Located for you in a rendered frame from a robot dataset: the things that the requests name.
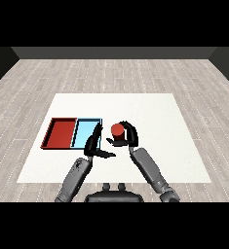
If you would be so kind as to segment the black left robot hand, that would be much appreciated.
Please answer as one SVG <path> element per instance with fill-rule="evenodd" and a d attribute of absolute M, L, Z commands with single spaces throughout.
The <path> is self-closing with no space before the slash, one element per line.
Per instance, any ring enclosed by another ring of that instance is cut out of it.
<path fill-rule="evenodd" d="M 88 138 L 85 148 L 84 148 L 84 155 L 87 157 L 101 157 L 101 158 L 110 158 L 115 157 L 115 154 L 109 153 L 106 151 L 99 150 L 97 148 L 98 138 L 101 135 L 102 125 L 97 123 L 93 133 Z"/>

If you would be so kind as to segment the light blue shallow open box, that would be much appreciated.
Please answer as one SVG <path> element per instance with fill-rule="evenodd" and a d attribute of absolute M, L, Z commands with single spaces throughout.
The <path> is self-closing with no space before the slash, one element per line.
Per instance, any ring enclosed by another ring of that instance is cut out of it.
<path fill-rule="evenodd" d="M 70 148 L 72 150 L 83 150 L 97 124 L 102 124 L 101 118 L 79 118 L 73 131 Z"/>

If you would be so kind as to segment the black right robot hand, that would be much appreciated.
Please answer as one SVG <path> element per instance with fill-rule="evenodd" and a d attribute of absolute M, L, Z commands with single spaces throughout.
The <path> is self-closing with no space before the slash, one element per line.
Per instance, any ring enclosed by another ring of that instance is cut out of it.
<path fill-rule="evenodd" d="M 118 124 L 121 124 L 124 127 L 125 139 L 121 141 L 115 141 L 112 136 L 111 138 L 107 138 L 107 141 L 110 144 L 112 144 L 114 147 L 122 147 L 122 146 L 137 147 L 138 135 L 136 128 L 127 121 L 122 121 L 119 122 Z"/>

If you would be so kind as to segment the red shallow open box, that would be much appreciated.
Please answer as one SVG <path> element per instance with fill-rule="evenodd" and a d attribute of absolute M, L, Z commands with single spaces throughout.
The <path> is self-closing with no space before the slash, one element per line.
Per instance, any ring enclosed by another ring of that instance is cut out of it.
<path fill-rule="evenodd" d="M 76 118 L 52 118 L 41 144 L 43 150 L 69 150 Z"/>

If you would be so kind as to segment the small red can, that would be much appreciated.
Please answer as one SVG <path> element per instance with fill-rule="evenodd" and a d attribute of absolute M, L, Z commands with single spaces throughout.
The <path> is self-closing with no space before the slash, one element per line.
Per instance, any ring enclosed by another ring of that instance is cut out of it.
<path fill-rule="evenodd" d="M 111 126 L 111 133 L 115 141 L 121 141 L 125 139 L 125 130 L 121 124 L 114 124 Z"/>

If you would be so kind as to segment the dark grey robot body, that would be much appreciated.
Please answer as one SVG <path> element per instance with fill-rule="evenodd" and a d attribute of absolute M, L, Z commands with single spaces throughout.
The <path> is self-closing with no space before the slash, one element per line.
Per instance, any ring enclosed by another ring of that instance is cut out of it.
<path fill-rule="evenodd" d="M 104 183 L 102 190 L 87 195 L 85 202 L 143 202 L 141 195 L 128 192 L 124 183 L 118 184 L 117 191 L 110 190 L 110 184 Z"/>

